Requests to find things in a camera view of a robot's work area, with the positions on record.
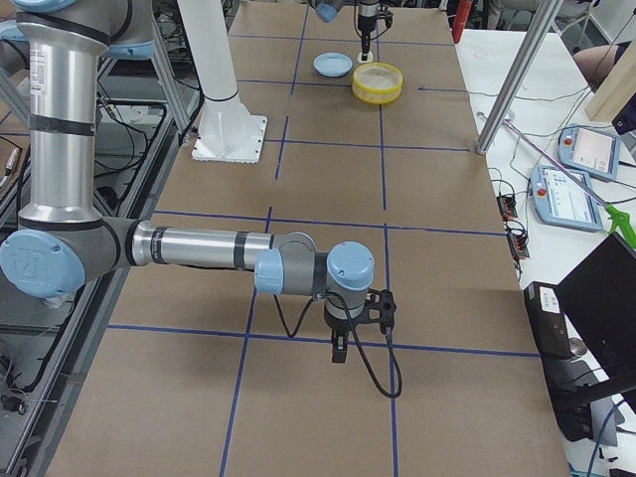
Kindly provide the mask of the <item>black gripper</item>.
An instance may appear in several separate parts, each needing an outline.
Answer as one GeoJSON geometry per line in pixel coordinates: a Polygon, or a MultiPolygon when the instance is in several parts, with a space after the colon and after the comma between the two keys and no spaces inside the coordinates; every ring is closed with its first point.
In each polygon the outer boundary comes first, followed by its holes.
{"type": "Polygon", "coordinates": [[[345,364],[348,353],[348,338],[351,330],[349,320],[325,314],[325,322],[331,329],[332,362],[345,364]]]}
{"type": "Polygon", "coordinates": [[[361,33],[361,55],[368,56],[371,34],[376,30],[376,4],[360,3],[358,6],[358,29],[361,33]]]}

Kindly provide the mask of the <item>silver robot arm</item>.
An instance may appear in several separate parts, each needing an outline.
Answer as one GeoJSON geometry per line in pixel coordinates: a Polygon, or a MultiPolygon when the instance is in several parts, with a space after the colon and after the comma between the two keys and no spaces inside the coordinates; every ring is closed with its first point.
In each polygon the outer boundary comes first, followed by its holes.
{"type": "Polygon", "coordinates": [[[30,55],[31,199],[1,246],[7,279],[50,299],[126,266],[248,271],[259,292],[323,301],[332,359],[344,362],[357,326],[381,306],[364,245],[346,241],[320,252],[303,233],[156,227],[106,218],[94,207],[97,64],[104,56],[153,55],[151,3],[19,1],[15,8],[30,55]]]}
{"type": "MultiPolygon", "coordinates": [[[[316,0],[308,1],[318,18],[324,23],[332,23],[343,10],[345,0],[316,0]]],[[[376,32],[378,22],[386,18],[387,9],[380,1],[353,1],[354,30],[360,40],[361,50],[357,57],[359,64],[370,63],[373,60],[371,52],[372,35],[376,32]]]]}

